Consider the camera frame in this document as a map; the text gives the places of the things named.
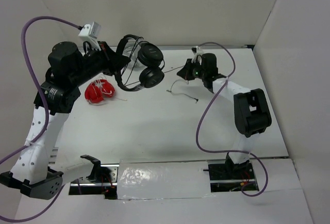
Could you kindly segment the black wired headphones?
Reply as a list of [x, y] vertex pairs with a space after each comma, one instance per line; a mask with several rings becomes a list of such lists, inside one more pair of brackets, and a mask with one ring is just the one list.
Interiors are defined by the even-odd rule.
[[114, 77], [119, 88], [127, 92], [136, 92], [144, 88], [149, 89], [157, 86], [164, 79], [164, 67], [161, 66], [161, 64], [165, 64], [163, 53], [156, 45], [145, 41], [142, 37], [131, 34], [125, 35], [120, 40], [116, 53], [123, 55], [124, 49], [131, 39], [135, 40], [132, 52], [138, 45], [141, 46], [138, 52], [138, 59], [145, 66], [145, 68], [140, 73], [139, 84], [132, 88], [128, 88], [123, 83], [122, 72], [116, 73]]

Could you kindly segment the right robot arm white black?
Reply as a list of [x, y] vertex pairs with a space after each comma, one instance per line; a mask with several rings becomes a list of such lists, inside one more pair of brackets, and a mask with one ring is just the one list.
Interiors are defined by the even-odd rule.
[[262, 89], [249, 89], [230, 80], [230, 76], [219, 73], [217, 58], [213, 53], [197, 52], [187, 59], [177, 76], [186, 81], [200, 79], [213, 98], [206, 107], [210, 110], [218, 96], [233, 104], [234, 124], [238, 140], [226, 150], [225, 173], [235, 179], [247, 170], [251, 151], [257, 136], [271, 125], [272, 118], [265, 93]]

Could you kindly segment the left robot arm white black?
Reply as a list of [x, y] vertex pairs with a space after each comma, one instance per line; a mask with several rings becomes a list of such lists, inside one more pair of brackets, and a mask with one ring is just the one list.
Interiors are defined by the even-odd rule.
[[10, 171], [1, 173], [1, 184], [30, 198], [49, 200], [61, 187], [80, 177], [90, 182], [102, 176], [101, 162], [82, 155], [72, 165], [50, 167], [51, 152], [59, 133], [80, 97], [79, 87], [100, 73], [119, 76], [130, 59], [106, 42], [82, 54], [73, 42], [60, 42], [48, 56], [50, 68], [39, 86], [34, 117], [23, 150]]

